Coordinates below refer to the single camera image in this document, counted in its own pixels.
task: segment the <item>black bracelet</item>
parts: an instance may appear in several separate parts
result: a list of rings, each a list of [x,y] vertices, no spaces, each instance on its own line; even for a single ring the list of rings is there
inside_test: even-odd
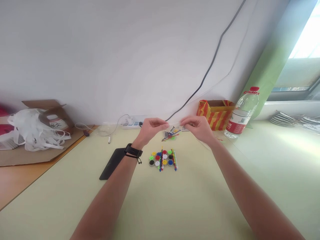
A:
[[[137,161],[138,161],[138,164],[142,164],[142,161],[141,161],[141,159],[140,159],[139,157],[137,157],[137,156],[131,156],[131,155],[128,155],[128,154],[126,154],[126,156],[127,156],[127,157],[133,157],[133,158],[136,158],[136,159],[137,159]]]

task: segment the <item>power strip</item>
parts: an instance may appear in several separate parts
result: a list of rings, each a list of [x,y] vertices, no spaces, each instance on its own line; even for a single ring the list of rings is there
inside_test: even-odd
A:
[[[134,122],[132,124],[124,123],[122,126],[122,129],[140,129],[139,122]]]

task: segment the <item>window frame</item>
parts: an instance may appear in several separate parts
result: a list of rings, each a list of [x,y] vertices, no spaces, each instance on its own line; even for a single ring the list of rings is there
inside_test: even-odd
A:
[[[320,77],[317,81],[305,91],[284,91],[284,92],[271,92],[269,95],[267,102],[269,101],[299,101],[306,100],[309,95],[313,95],[313,91],[317,91],[316,87],[320,83]]]

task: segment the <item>wrist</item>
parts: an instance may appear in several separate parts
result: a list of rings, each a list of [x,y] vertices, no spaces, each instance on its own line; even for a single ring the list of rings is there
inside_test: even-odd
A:
[[[144,147],[144,145],[145,145],[145,144],[143,144],[143,142],[142,142],[140,139],[136,138],[136,139],[133,141],[131,147],[133,147],[133,148],[135,148],[135,149],[138,149],[138,150],[142,150],[143,147]]]
[[[217,145],[217,143],[219,143],[220,141],[215,137],[215,136],[212,136],[211,138],[210,138],[210,140],[208,141],[208,143],[207,143],[207,145],[212,149],[212,148],[214,148],[216,145]]]

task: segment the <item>plastic water bottle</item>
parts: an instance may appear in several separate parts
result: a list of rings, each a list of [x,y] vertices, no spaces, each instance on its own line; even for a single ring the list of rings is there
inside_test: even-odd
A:
[[[226,137],[236,139],[243,132],[259,103],[258,90],[259,87],[251,87],[239,99],[224,131]]]

